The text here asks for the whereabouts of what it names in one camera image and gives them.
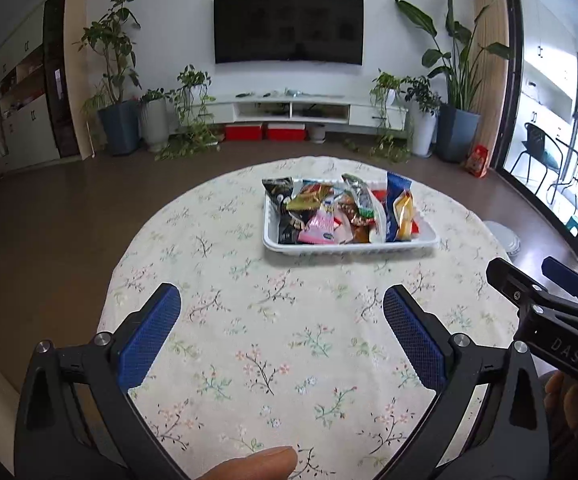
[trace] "sliding glass door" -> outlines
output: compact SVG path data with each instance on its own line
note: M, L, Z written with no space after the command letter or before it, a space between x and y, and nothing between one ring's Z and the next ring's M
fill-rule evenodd
M578 0L508 0L515 57L493 163L578 254Z

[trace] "white plastic tray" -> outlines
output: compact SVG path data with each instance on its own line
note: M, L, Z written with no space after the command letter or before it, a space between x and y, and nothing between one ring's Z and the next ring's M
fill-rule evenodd
M343 185L342 181L310 179L314 182L323 184ZM385 183L379 181L367 181L369 189L385 189ZM416 196L413 198L414 206L416 205ZM265 212L264 212L264 232L263 243L266 248L276 253L284 254L341 254L341 253L391 253L394 251L405 251L409 249L433 248L440 244L440 237L434 231L434 228L427 222L424 217L416 211L416 223L420 229L418 238L410 242L391 242L384 244L346 244L346 245L282 245L278 243L278 226L280 218L271 199L265 194Z

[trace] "blue-gray planter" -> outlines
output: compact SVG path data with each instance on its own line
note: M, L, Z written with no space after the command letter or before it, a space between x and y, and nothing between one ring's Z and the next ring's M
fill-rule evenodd
M440 105L436 155L447 162L462 162L469 154L480 116Z
M111 155L128 155L138 149L138 102L125 101L98 110Z

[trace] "metal screw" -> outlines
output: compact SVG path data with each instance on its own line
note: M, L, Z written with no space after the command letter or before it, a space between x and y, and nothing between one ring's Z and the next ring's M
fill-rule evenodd
M516 350L516 352L519 354L524 354L527 352L528 348L527 345L522 341L514 341L514 350Z
M456 343L458 346L461 347L466 347L469 346L469 343L471 343L472 340L469 339L469 336L466 334L456 334L454 336L454 343Z
M100 332L93 338L93 342L98 346L106 346L111 341L111 334L109 332Z
M44 354L45 352L50 351L50 349L51 349L51 341L49 341L48 339L40 341L35 346L35 351L38 352L38 354Z

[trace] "red box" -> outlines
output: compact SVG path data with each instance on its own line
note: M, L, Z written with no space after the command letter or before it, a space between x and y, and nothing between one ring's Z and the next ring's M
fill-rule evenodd
M304 124L270 123L267 125L269 140L304 140L306 136Z
M224 127L224 140L262 140L262 123L227 124Z

